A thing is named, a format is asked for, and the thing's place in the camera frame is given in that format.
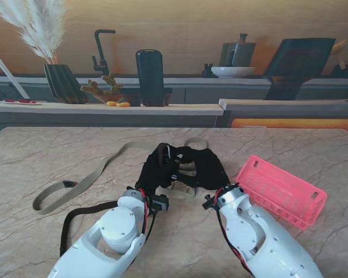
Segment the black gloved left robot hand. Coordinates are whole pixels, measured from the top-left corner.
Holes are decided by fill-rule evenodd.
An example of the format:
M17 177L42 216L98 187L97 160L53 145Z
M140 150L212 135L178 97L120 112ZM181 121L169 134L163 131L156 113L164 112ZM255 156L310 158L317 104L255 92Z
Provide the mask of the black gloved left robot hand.
M179 176L183 147L160 143L145 161L135 188L147 195L155 195L156 189L169 187Z

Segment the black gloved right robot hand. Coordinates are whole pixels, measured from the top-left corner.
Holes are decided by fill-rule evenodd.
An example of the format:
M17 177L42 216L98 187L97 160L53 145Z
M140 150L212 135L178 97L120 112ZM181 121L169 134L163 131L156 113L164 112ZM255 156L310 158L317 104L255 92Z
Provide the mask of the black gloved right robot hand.
M218 190L230 184L226 171L219 158L209 148L196 150L190 147L179 147L177 154L182 155L181 163L195 165L195 176L177 174L177 180L192 188Z

